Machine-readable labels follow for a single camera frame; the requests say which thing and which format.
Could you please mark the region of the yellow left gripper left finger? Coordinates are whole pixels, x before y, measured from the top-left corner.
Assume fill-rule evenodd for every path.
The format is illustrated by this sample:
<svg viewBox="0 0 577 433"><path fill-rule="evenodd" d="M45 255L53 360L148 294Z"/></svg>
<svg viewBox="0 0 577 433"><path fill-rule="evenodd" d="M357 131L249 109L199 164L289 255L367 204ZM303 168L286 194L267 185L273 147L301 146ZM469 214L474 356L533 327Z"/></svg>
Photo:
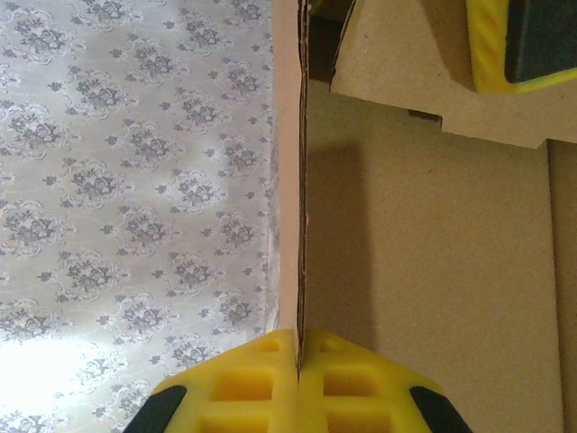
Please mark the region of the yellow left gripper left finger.
<svg viewBox="0 0 577 433"><path fill-rule="evenodd" d="M297 433L297 402L293 332L281 329L164 379L128 433Z"/></svg>

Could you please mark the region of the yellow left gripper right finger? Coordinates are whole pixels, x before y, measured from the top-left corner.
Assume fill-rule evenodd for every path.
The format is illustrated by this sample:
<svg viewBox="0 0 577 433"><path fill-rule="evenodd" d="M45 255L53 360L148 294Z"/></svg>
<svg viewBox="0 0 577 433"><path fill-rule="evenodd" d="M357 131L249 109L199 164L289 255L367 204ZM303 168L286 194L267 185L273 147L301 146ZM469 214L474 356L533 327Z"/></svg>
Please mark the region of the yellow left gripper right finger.
<svg viewBox="0 0 577 433"><path fill-rule="evenodd" d="M433 380L309 329L298 374L297 433L472 433Z"/></svg>

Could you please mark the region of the brown cardboard box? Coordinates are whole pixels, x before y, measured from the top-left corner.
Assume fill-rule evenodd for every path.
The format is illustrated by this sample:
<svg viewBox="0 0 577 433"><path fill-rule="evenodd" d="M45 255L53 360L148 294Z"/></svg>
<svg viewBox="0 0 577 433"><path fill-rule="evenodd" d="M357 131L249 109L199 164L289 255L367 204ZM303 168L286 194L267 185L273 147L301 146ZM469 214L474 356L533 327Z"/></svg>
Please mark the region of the brown cardboard box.
<svg viewBox="0 0 577 433"><path fill-rule="evenodd" d="M483 94L466 0L271 0L281 325L577 433L577 79Z"/></svg>

